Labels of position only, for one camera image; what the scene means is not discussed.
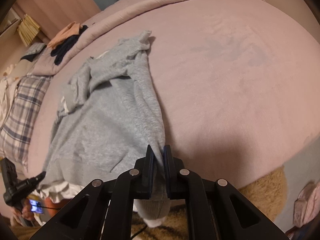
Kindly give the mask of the person's left hand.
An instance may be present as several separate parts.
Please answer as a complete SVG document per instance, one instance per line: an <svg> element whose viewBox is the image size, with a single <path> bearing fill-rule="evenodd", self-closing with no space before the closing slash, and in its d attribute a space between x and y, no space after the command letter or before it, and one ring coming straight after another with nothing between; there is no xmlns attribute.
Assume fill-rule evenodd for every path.
<svg viewBox="0 0 320 240"><path fill-rule="evenodd" d="M21 222L21 218L24 218L28 221L34 221L34 213L31 211L31 204L29 199L24 199L22 202L22 210L19 211L18 209L16 209L15 207L12 207L12 213L13 213L13 217L16 219L17 222Z"/></svg>

